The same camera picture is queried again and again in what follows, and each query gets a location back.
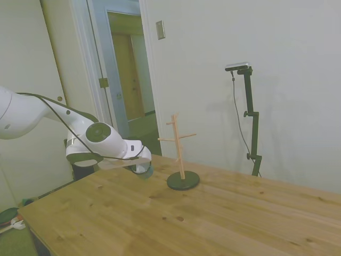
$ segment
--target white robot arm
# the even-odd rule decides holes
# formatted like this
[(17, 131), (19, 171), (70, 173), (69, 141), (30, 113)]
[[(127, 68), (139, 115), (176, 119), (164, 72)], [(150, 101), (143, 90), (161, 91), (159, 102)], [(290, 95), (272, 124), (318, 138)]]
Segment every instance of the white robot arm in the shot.
[(66, 158), (77, 166), (101, 169), (136, 165), (135, 173), (151, 168), (151, 153), (138, 140), (123, 140), (113, 127), (88, 114), (36, 94), (17, 94), (0, 86), (0, 139), (15, 139), (31, 131), (43, 118), (68, 129)]

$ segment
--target black metal stand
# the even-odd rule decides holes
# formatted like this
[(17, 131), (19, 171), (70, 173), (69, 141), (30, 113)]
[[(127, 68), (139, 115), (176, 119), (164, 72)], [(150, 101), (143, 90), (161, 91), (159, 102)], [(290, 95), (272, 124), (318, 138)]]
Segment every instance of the black metal stand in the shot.
[(246, 93), (246, 104), (247, 111), (244, 112), (244, 117), (251, 116), (253, 118), (252, 121), (252, 141), (251, 141), (251, 154), (247, 153), (247, 159), (253, 159), (255, 161), (254, 168), (252, 171), (253, 176), (258, 176), (259, 168), (261, 167), (262, 156), (257, 155), (257, 146), (258, 146), (258, 121), (259, 121), (259, 112), (254, 112), (254, 105), (252, 101), (252, 90), (251, 90), (251, 75), (252, 75), (252, 67), (247, 69), (238, 70), (238, 75), (244, 75), (245, 82), (245, 93)]

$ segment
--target green floor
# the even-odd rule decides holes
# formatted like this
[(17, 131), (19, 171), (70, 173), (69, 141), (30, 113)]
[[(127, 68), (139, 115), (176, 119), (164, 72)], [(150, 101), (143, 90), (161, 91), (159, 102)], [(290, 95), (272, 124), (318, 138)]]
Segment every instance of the green floor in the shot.
[(28, 228), (11, 229), (0, 235), (1, 256), (37, 256)]
[(130, 139), (141, 140), (152, 154), (161, 156), (161, 146), (155, 114), (129, 121)]

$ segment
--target black cable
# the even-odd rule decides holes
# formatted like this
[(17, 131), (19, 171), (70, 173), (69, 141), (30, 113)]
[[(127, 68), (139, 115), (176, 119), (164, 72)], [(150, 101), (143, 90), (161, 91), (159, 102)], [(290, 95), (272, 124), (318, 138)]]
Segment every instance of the black cable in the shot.
[(244, 134), (243, 134), (243, 132), (242, 132), (242, 130), (241, 130), (240, 118), (239, 118), (239, 113), (238, 113), (238, 108), (237, 108), (237, 103), (236, 103), (235, 85), (234, 85), (234, 81), (235, 81), (236, 79), (235, 79), (235, 77), (234, 77), (234, 75), (233, 75), (233, 71), (231, 71), (231, 75), (232, 75), (232, 82), (233, 82), (233, 101), (234, 101), (234, 106), (235, 106), (236, 112), (237, 112), (239, 131), (240, 131), (241, 137), (242, 137), (242, 139), (243, 139), (243, 141), (244, 141), (244, 144), (245, 144), (245, 146), (246, 146), (246, 148), (247, 148), (247, 151), (249, 152), (249, 155), (251, 155), (249, 146), (247, 145), (247, 143), (246, 143), (246, 141), (245, 141), (245, 138), (244, 138)]
[(45, 101), (45, 99), (43, 99), (42, 97), (39, 97), (38, 95), (36, 95), (36, 94), (32, 94), (32, 93), (20, 93), (20, 94), (22, 94), (22, 95), (29, 95), (29, 96), (34, 96), (34, 97), (36, 97), (36, 98), (38, 98), (39, 100), (41, 100), (43, 103), (45, 103), (48, 107), (49, 107), (49, 109), (58, 117), (58, 119), (64, 124), (64, 126), (80, 141), (80, 143), (82, 143), (83, 145), (84, 145), (84, 147), (86, 147), (86, 149), (87, 150), (89, 150), (90, 151), (90, 153), (91, 154), (93, 154), (93, 155), (95, 155), (95, 156), (97, 156), (97, 157), (103, 157), (103, 158), (108, 158), (108, 159), (116, 159), (116, 160), (124, 160), (124, 161), (126, 161), (126, 160), (136, 160), (136, 159), (138, 159), (139, 157), (138, 157), (138, 155), (143, 151), (143, 149), (144, 149), (144, 146), (142, 147), (142, 149), (140, 150), (140, 152), (137, 154), (137, 155), (135, 155), (135, 156), (133, 156), (133, 157), (129, 157), (129, 158), (119, 158), (119, 157), (111, 157), (111, 156), (102, 156), (102, 155), (100, 155), (100, 154), (98, 154), (98, 153), (95, 153), (94, 151), (92, 151), (88, 146), (87, 146), (87, 144), (85, 144), (85, 142), (83, 141), (83, 140), (81, 140), (80, 138), (79, 138), (79, 136), (77, 135), (77, 134), (75, 134), (74, 133), (74, 131), (68, 126), (68, 124), (63, 120), (63, 118), (61, 118), (60, 117), (60, 115), (51, 107), (51, 105), (50, 104), (48, 104), (46, 101)]

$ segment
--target light switch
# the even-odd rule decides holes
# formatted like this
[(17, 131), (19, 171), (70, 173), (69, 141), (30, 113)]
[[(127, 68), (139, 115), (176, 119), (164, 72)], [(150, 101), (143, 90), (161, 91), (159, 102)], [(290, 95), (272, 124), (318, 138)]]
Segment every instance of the light switch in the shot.
[(164, 27), (164, 21), (160, 20), (158, 22), (156, 22), (156, 31), (158, 33), (158, 39), (164, 39), (166, 38), (165, 36), (165, 27)]

